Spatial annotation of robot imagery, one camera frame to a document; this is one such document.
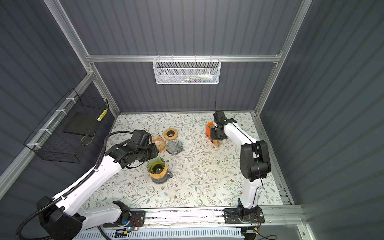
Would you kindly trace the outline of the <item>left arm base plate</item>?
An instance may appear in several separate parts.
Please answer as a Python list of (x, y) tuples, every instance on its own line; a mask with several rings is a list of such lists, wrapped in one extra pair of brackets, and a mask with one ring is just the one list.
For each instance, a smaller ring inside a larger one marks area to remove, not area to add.
[(114, 222), (115, 227), (142, 227), (145, 222), (146, 211), (123, 212)]

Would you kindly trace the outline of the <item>orange coffee filter pack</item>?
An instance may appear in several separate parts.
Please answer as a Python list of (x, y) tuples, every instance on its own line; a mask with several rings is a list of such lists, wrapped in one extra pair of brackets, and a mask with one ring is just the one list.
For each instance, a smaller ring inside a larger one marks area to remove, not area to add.
[(207, 124), (207, 127), (206, 127), (206, 136), (207, 138), (210, 140), (210, 142), (216, 147), (216, 148), (219, 148), (221, 143), (220, 141), (218, 140), (213, 140), (211, 138), (211, 130), (214, 129), (214, 122), (210, 122)]

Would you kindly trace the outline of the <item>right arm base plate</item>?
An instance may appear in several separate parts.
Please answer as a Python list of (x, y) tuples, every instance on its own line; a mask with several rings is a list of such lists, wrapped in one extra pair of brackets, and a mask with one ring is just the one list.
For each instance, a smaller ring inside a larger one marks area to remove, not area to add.
[(233, 224), (263, 224), (265, 218), (260, 207), (252, 209), (226, 208), (222, 210), (225, 223)]

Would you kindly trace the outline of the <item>grey glass carafe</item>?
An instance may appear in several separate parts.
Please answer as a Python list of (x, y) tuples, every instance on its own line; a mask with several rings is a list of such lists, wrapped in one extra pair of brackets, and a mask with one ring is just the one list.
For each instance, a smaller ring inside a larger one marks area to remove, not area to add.
[(171, 172), (169, 172), (168, 171), (168, 174), (167, 174), (167, 176), (165, 177), (165, 178), (163, 178), (163, 179), (159, 179), (159, 180), (155, 180), (155, 179), (152, 179), (151, 178), (151, 180), (154, 182), (154, 183), (156, 183), (156, 184), (162, 184), (162, 183), (164, 183), (167, 179), (170, 179), (170, 178), (173, 178), (173, 173), (171, 173)]

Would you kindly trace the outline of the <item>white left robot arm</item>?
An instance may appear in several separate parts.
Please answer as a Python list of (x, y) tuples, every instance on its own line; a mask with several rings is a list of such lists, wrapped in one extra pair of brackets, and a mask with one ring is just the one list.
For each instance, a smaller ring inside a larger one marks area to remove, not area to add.
[(39, 201), (39, 221), (53, 240), (71, 240), (78, 233), (103, 224), (129, 227), (133, 224), (130, 208), (121, 201), (90, 210), (85, 201), (107, 180), (135, 162), (144, 163), (158, 156), (152, 135), (144, 130), (130, 132), (130, 139), (111, 148), (103, 146), (94, 167), (51, 199)]

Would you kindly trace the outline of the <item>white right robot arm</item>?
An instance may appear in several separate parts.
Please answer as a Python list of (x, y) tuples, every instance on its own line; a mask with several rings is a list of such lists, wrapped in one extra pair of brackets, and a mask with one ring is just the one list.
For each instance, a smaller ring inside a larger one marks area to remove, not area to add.
[(213, 116), (211, 140), (230, 139), (240, 147), (240, 170), (245, 181), (238, 201), (238, 216), (255, 214), (259, 209), (258, 196), (263, 187), (263, 179), (272, 170), (268, 144), (251, 137), (235, 119), (227, 118), (223, 111), (216, 111)]

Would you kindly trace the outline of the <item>green glass dripper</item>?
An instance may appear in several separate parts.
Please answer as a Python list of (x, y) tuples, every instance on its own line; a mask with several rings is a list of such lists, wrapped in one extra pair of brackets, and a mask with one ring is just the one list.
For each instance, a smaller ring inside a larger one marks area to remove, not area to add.
[(165, 168), (166, 163), (163, 158), (156, 157), (147, 161), (147, 171), (149, 173), (154, 173), (158, 168)]

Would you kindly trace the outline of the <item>orange glass carafe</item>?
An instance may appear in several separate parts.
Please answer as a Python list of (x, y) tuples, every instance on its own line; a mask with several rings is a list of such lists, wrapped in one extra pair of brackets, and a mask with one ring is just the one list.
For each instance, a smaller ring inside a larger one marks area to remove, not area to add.
[(160, 153), (166, 150), (166, 141), (160, 135), (152, 135), (152, 143), (154, 143)]

